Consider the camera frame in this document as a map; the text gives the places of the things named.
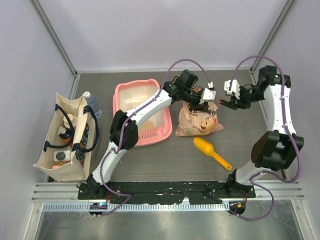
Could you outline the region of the pink cat litter bag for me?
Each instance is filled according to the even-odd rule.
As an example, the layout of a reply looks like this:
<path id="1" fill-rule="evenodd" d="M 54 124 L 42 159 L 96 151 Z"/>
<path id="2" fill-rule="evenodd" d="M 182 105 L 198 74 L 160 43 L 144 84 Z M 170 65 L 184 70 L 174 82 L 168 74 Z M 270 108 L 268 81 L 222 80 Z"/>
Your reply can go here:
<path id="1" fill-rule="evenodd" d="M 177 137 L 204 136 L 223 130 L 218 122 L 218 107 L 214 102 L 208 103 L 208 111 L 193 110 L 191 105 L 183 101 L 175 130 Z"/>

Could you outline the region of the yellow plastic scoop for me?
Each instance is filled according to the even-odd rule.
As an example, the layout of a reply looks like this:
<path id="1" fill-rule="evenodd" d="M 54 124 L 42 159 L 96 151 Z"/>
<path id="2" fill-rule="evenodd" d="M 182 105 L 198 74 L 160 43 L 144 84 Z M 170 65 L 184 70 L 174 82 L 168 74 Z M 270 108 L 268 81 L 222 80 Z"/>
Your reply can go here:
<path id="1" fill-rule="evenodd" d="M 226 169 L 227 171 L 232 170 L 232 166 L 215 152 L 214 146 L 211 143 L 200 137 L 195 137 L 193 139 L 193 143 L 200 152 L 202 152 L 207 157 L 213 158 L 224 169 Z"/>

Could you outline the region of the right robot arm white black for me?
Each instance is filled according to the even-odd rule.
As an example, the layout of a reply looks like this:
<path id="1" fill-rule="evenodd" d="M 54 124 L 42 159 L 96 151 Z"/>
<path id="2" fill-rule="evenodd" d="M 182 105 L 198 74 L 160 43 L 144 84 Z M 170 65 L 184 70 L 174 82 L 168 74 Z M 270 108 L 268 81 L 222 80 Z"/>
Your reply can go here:
<path id="1" fill-rule="evenodd" d="M 222 106 L 245 110 L 262 101 L 267 115 L 267 130 L 253 145 L 250 161 L 227 178 L 224 190 L 230 197 L 250 193 L 254 181 L 266 174 L 282 180 L 277 172 L 288 169 L 304 146 L 304 138 L 297 135 L 291 119 L 291 86 L 290 76 L 281 75 L 271 65 L 258 71 L 258 81 L 250 88 L 235 79 L 225 81 L 224 91 L 230 101 L 221 100 Z"/>

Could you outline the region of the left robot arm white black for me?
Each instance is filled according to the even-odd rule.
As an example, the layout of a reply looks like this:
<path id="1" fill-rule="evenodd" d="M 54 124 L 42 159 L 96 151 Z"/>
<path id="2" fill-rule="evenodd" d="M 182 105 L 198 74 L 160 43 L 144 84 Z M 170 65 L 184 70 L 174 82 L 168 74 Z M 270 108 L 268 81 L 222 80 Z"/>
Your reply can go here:
<path id="1" fill-rule="evenodd" d="M 197 75 L 186 69 L 171 81 L 164 79 L 160 89 L 137 107 L 126 112 L 118 110 L 111 124 L 107 150 L 79 192 L 97 200 L 106 195 L 107 183 L 115 167 L 122 156 L 139 140 L 139 127 L 157 112 L 178 101 L 185 101 L 195 106 L 203 105 L 205 102 L 203 93 L 193 91 L 193 85 L 197 81 Z"/>

